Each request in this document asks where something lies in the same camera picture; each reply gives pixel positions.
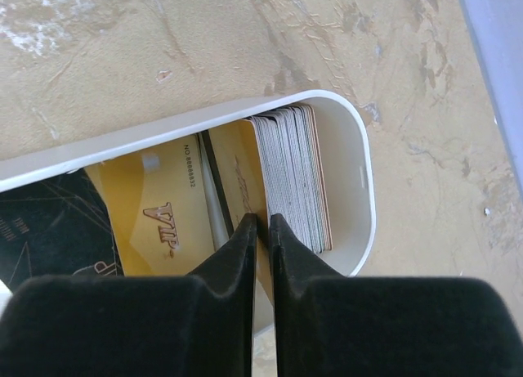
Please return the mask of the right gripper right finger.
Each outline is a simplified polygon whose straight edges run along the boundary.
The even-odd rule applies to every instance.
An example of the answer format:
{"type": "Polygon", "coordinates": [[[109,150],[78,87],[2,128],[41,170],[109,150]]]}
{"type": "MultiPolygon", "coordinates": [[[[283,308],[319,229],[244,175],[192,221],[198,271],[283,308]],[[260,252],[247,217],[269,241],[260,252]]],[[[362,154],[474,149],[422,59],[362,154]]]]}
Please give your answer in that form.
{"type": "Polygon", "coordinates": [[[346,277],[270,220],[281,376],[519,376],[522,340],[486,282],[346,277]]]}

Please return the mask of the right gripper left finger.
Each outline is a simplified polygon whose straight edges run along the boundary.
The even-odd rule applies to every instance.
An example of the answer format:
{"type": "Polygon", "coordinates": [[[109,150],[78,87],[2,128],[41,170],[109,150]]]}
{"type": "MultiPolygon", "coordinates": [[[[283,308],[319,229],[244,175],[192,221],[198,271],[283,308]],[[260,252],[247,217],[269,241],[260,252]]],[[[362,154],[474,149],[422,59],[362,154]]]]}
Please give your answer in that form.
{"type": "Polygon", "coordinates": [[[184,276],[41,276],[1,317],[4,376],[249,376],[257,218],[184,276]]]}

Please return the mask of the white oblong plastic tray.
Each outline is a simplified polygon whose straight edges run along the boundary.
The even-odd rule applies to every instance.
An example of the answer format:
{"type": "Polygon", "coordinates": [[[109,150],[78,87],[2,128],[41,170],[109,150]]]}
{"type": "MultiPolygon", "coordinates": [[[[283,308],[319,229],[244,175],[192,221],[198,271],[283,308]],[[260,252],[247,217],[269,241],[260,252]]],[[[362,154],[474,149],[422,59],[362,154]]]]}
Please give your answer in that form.
{"type": "MultiPolygon", "coordinates": [[[[310,90],[278,98],[230,101],[7,159],[1,163],[1,194],[48,178],[85,171],[93,164],[195,135],[199,143],[214,254],[238,226],[233,227],[230,219],[208,130],[298,104],[310,105],[315,112],[333,236],[333,248],[318,255],[337,272],[354,276],[369,255],[376,230],[369,141],[355,107],[333,92],[310,90]]],[[[259,330],[272,323],[273,302],[266,297],[257,279],[257,271],[255,277],[253,327],[259,330]]]]}

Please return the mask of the white credit card stack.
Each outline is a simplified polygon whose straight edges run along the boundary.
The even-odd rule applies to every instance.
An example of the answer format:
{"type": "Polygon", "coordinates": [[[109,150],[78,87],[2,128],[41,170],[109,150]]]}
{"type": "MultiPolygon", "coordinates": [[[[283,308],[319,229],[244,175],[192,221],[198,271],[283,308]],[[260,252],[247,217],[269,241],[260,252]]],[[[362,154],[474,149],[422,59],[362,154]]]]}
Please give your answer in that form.
{"type": "Polygon", "coordinates": [[[281,214],[314,254],[333,248],[315,112],[287,105],[248,118],[260,158],[271,217],[281,214]]]}

